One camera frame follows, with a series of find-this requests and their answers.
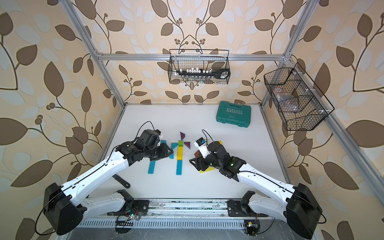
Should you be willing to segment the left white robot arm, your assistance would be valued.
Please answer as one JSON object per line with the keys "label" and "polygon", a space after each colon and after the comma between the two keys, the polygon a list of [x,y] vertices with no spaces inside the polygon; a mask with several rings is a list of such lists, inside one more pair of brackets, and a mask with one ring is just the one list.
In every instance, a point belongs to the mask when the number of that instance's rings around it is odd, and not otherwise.
{"label": "left white robot arm", "polygon": [[133,211],[133,197],[126,190],[118,190],[109,196],[90,198],[89,195],[110,178],[136,162],[148,158],[151,162],[168,158],[174,151],[161,142],[159,130],[145,130],[132,142],[124,142],[113,148],[110,155],[79,177],[63,185],[56,183],[45,190],[44,215],[54,233],[65,235],[82,221],[103,214],[124,216]]}

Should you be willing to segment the long teal block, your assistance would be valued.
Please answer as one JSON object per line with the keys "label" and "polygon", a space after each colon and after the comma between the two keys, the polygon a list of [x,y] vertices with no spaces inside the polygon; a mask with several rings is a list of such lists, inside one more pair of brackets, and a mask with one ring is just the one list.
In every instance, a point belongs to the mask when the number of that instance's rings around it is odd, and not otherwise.
{"label": "long teal block", "polygon": [[177,170],[176,170],[176,175],[181,176],[182,175],[182,167],[183,167],[183,161],[182,160],[177,160]]}
{"label": "long teal block", "polygon": [[156,166],[156,161],[150,161],[148,174],[150,174],[150,175],[154,174],[155,166]]}

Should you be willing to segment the purple triangle block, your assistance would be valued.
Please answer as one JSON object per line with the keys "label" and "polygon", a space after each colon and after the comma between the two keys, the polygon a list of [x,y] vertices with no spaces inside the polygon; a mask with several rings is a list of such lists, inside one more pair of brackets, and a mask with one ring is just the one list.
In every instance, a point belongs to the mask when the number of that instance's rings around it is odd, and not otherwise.
{"label": "purple triangle block", "polygon": [[180,132],[180,135],[181,135],[181,140],[183,141],[184,138],[186,137],[186,135],[184,133],[182,133],[182,132]]}
{"label": "purple triangle block", "polygon": [[185,145],[188,149],[191,149],[191,143],[190,143],[190,142],[184,142],[184,145]]}

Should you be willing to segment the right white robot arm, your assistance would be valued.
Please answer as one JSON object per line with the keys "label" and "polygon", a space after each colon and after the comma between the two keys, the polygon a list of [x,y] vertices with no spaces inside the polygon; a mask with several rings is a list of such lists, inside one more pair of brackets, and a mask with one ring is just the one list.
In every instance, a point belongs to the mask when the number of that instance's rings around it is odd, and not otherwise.
{"label": "right white robot arm", "polygon": [[320,219],[324,216],[311,190],[304,184],[297,186],[278,181],[252,167],[246,161],[230,156],[220,142],[207,143],[200,138],[195,141],[200,155],[190,160],[198,170],[209,167],[217,169],[223,176],[247,184],[264,194],[248,191],[243,204],[257,214],[279,219],[299,236],[313,238]]}

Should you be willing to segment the brown wooden block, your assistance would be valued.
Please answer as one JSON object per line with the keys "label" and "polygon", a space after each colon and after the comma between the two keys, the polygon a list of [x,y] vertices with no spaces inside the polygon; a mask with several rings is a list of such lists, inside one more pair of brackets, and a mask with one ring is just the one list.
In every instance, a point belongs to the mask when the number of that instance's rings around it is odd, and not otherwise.
{"label": "brown wooden block", "polygon": [[194,153],[194,155],[195,155],[196,158],[198,158],[198,157],[201,155],[201,153],[200,153],[200,151],[196,151],[196,152]]}

